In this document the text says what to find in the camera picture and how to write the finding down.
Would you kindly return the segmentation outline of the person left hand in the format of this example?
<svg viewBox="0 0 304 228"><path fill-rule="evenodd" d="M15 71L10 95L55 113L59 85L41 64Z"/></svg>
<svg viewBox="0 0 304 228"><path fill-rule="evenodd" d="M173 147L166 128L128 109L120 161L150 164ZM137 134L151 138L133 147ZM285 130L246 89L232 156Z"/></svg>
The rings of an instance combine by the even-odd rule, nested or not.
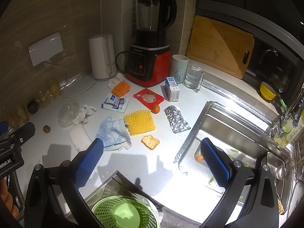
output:
<svg viewBox="0 0 304 228"><path fill-rule="evenodd" d="M4 201L10 213L14 216L15 219L17 219L19 216L19 209L13 204L12 195L8 192L6 181L4 179L1 179L0 194L1 199Z"/></svg>

